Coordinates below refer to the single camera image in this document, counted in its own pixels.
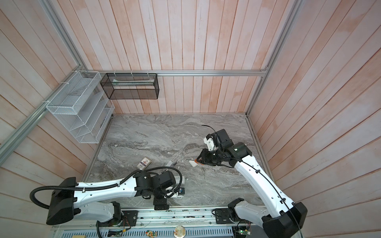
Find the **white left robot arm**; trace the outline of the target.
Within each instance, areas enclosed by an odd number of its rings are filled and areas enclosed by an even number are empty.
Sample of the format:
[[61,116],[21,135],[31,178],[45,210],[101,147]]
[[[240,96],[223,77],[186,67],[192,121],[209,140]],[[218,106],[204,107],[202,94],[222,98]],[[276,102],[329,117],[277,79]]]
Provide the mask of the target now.
[[114,198],[153,198],[156,210],[167,210],[167,199],[180,190],[182,181],[175,179],[174,168],[164,167],[163,170],[160,174],[156,168],[137,170],[123,179],[104,182],[78,182],[75,177],[67,178],[59,186],[46,186],[45,190],[52,191],[50,204],[39,202],[38,205],[48,210],[47,225],[59,225],[73,219],[119,223],[122,219],[120,204],[102,203]]

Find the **white wide remote cover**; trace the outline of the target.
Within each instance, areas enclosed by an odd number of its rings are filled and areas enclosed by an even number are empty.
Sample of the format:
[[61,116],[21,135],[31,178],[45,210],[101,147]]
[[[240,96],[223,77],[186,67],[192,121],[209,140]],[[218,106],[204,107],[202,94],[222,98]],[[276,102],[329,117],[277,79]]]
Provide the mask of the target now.
[[197,163],[195,161],[189,160],[189,163],[191,164],[192,167],[196,167]]

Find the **white slim remote control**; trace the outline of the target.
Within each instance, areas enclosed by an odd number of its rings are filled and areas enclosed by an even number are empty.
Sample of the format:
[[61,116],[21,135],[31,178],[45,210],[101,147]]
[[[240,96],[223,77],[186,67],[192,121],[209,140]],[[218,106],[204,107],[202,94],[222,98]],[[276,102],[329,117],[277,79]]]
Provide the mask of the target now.
[[181,185],[185,185],[186,178],[184,176],[175,176],[176,185],[178,185],[181,182]]

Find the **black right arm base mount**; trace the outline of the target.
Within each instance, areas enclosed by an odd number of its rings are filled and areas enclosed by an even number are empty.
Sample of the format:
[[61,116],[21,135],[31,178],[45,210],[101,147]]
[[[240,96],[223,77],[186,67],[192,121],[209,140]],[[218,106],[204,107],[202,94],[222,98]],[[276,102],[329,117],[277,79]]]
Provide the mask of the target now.
[[244,220],[238,217],[238,215],[229,208],[216,208],[211,211],[212,215],[215,217],[217,224],[233,224],[244,222],[250,224],[248,220]]

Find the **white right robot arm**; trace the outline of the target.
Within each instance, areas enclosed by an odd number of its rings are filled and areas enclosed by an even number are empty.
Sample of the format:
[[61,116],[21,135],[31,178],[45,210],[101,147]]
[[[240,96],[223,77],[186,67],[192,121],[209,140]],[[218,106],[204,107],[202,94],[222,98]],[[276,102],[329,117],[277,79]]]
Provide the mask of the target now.
[[285,195],[263,171],[251,150],[242,142],[234,143],[226,130],[208,134],[207,145],[195,162],[222,166],[224,162],[237,170],[249,182],[265,207],[260,208],[237,198],[228,205],[229,215],[235,220],[246,220],[263,228],[269,238],[301,238],[308,210]]

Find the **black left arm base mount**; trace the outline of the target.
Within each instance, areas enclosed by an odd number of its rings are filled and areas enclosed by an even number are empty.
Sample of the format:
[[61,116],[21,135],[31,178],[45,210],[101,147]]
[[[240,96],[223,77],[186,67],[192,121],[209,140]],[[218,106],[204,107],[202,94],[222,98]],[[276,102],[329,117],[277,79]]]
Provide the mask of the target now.
[[125,227],[135,227],[138,219],[138,210],[126,210],[122,211],[123,224]]

